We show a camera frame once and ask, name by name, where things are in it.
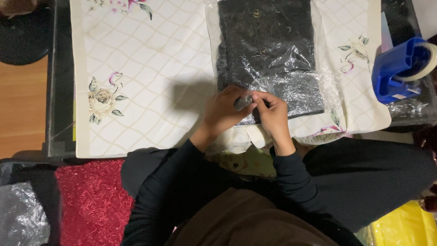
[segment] left hand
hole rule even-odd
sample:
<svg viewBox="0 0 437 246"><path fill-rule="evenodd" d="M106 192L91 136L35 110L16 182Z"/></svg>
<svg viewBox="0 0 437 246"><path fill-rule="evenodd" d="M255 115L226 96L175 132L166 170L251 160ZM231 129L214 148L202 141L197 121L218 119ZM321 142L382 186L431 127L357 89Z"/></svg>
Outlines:
<svg viewBox="0 0 437 246"><path fill-rule="evenodd" d="M236 125L256 108L256 103L251 103L241 111L234 108L234 102L247 94L246 90L230 85L206 102L202 122L190 138L197 149L204 152L220 134Z"/></svg>

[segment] black sleeve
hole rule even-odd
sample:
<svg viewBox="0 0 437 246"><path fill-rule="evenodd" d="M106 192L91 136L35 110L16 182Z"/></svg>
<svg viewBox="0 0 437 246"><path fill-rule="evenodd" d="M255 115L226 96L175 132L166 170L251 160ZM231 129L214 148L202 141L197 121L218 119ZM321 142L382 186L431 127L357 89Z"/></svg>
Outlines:
<svg viewBox="0 0 437 246"><path fill-rule="evenodd" d="M187 140L166 162L147 177L139 189L135 206L125 226L122 246L163 245L174 229L169 202L177 177L200 163L204 154Z"/></svg>
<svg viewBox="0 0 437 246"><path fill-rule="evenodd" d="M282 194L307 213L325 213L316 184L306 171L302 158L297 152L288 156L276 156L274 147L270 149L276 181Z"/></svg>

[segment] black table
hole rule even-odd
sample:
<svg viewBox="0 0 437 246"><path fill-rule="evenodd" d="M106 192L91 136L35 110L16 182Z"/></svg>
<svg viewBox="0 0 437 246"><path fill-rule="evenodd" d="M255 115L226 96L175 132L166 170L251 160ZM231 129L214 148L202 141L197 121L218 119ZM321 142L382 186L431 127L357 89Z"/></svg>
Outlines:
<svg viewBox="0 0 437 246"><path fill-rule="evenodd" d="M69 0L52 0L50 8L53 23L53 39L51 40L53 49L49 51L43 152L52 163L81 164L89 159L76 158L76 142L73 141L74 61ZM411 0L382 0L382 11L386 14L394 46L409 38L421 36ZM425 79L432 83L430 77ZM425 122L414 123L435 121L437 115L424 120ZM393 119L392 125L405 126L410 123Z"/></svg>

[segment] button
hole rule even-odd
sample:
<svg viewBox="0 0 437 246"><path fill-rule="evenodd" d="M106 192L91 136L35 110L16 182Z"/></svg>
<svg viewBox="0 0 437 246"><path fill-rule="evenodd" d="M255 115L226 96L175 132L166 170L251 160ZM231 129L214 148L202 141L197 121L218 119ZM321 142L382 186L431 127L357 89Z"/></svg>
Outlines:
<svg viewBox="0 0 437 246"><path fill-rule="evenodd" d="M261 49L260 49L260 53L261 53L261 55L263 55L263 56L267 55L267 49L266 49L266 48L261 48Z"/></svg>
<svg viewBox="0 0 437 246"><path fill-rule="evenodd" d="M259 10L255 9L255 10L252 12L252 15L253 15L253 17L258 18L258 17L261 16L261 12L260 12Z"/></svg>

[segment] white cloth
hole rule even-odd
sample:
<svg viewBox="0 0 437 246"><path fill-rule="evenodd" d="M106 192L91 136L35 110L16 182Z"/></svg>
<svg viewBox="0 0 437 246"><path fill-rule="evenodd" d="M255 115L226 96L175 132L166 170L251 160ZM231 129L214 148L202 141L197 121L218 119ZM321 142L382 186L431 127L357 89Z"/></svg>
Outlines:
<svg viewBox="0 0 437 246"><path fill-rule="evenodd" d="M289 120L290 134L302 143L320 144L387 127L390 116L373 94L367 60L340 63L348 53L337 48L351 46L354 56L355 50L375 52L380 38L373 39L369 30L380 33L381 26L368 24L368 16L379 16L379 10L359 0L314 3L330 62L338 72L351 63L354 68L340 77L343 107ZM380 8L379 0L369 3ZM217 90L202 0L78 0L70 6L77 157L122 157L138 148L177 147L190 137L206 98ZM360 40L369 38L367 45L357 44L360 35ZM371 63L374 58L369 55ZM260 125L234 127L210 153L241 153L252 143L260 148L270 142Z"/></svg>

